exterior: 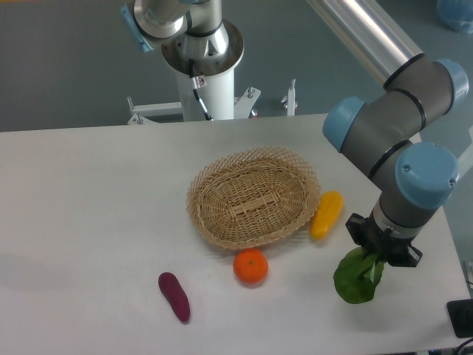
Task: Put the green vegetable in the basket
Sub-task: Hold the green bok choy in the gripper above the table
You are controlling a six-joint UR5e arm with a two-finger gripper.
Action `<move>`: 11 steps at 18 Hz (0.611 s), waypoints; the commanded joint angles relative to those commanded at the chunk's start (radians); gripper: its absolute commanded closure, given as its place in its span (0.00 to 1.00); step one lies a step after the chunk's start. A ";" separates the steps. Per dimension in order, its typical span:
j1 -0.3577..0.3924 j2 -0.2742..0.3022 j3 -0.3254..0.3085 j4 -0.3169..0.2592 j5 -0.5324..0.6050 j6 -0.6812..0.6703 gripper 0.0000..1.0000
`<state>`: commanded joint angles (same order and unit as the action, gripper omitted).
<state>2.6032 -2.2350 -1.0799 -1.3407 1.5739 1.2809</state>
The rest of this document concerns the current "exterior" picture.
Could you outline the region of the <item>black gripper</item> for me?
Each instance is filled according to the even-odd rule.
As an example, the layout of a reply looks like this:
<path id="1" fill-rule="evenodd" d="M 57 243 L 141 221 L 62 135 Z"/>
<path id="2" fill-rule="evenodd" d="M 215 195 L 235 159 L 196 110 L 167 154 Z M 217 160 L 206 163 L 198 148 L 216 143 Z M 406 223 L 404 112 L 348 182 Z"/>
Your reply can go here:
<path id="1" fill-rule="evenodd" d="M 367 218 L 352 213 L 345 226 L 356 245 L 364 245 L 369 253 L 375 252 L 380 259 L 387 259 L 392 267 L 416 267 L 423 256 L 409 244 L 410 239 L 397 238 L 393 230 L 382 229 L 373 216 Z"/>

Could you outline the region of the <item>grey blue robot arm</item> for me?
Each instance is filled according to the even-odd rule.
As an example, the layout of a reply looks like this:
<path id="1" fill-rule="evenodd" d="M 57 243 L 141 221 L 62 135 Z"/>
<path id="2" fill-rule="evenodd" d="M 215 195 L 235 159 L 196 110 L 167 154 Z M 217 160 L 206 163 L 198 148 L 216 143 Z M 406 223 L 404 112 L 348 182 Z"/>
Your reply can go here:
<path id="1" fill-rule="evenodd" d="M 468 77 L 454 61 L 429 60 L 375 1 L 311 6 L 385 91 L 372 103 L 344 99 L 323 124 L 326 139 L 381 192 L 370 216 L 353 214 L 347 229 L 391 266 L 414 267 L 422 254 L 412 241 L 465 170 L 448 149 L 411 139 L 466 97 Z M 244 42 L 220 1 L 131 1 L 120 13 L 140 49 L 161 51 L 176 73 L 186 121 L 249 117 L 256 93 L 234 98 Z"/>

